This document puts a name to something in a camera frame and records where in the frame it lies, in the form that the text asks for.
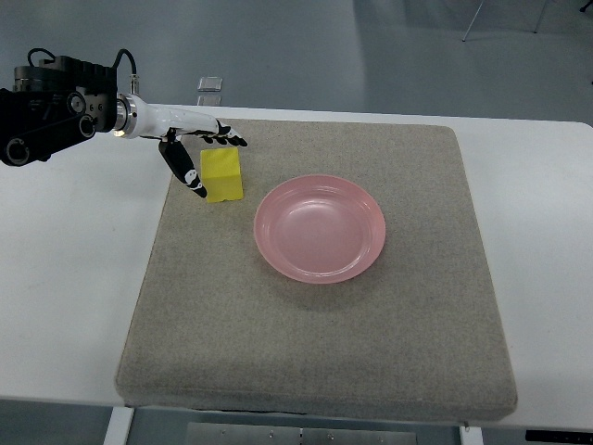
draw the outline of robotic arm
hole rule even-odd
[[[35,52],[51,59],[34,67],[31,55]],[[132,93],[118,95],[117,67],[124,54],[132,63]],[[29,66],[15,68],[13,91],[0,89],[0,159],[6,165],[47,161],[96,132],[113,130],[118,137],[158,139],[158,149],[175,176],[205,197],[194,163],[177,138],[195,134],[208,143],[247,145],[239,133],[212,116],[146,104],[135,94],[138,76],[125,49],[112,67],[55,57],[42,48],[33,48],[28,60]]]

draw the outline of yellow block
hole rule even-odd
[[[243,199],[239,150],[236,146],[202,150],[200,165],[200,178],[208,192],[207,202]]]

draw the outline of pink bowl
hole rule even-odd
[[[385,218],[365,190],[342,178],[300,176],[274,188],[254,221],[259,252],[304,283],[339,283],[364,272],[385,243]]]

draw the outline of metal plate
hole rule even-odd
[[[190,423],[185,445],[416,445],[411,432]]]
[[[300,445],[416,445],[416,434],[353,429],[303,429]]]
[[[301,428],[190,423],[185,445],[299,445]]]

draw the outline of gray mat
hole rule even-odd
[[[173,180],[116,378],[131,406],[418,421],[516,406],[461,153],[446,127],[229,121],[245,198],[207,204]],[[185,138],[190,153],[206,147]],[[277,273],[253,239],[259,202],[307,173],[381,206],[378,260],[344,283]]]

